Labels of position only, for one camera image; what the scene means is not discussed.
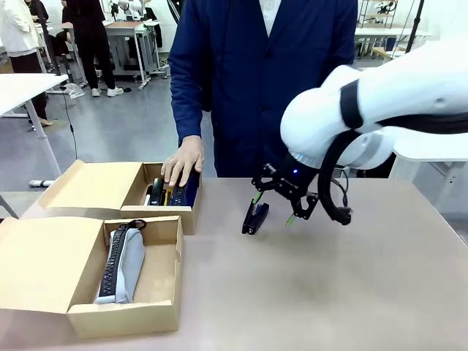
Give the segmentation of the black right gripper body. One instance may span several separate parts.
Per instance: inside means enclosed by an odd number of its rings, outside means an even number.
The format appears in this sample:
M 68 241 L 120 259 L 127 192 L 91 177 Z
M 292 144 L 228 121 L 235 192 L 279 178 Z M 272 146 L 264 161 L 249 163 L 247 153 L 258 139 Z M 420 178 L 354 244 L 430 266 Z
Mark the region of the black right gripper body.
M 290 154 L 279 168 L 279 183 L 283 195 L 305 195 L 319 170 L 300 163 Z

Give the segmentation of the person's right hand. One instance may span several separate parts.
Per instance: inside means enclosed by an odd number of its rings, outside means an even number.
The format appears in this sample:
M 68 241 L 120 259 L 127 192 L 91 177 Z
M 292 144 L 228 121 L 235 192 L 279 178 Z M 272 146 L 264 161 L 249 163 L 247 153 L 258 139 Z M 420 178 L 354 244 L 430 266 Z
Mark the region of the person's right hand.
M 185 137 L 177 152 L 163 162 L 161 176 L 169 186 L 185 186 L 192 170 L 202 173 L 204 149 L 200 136 Z

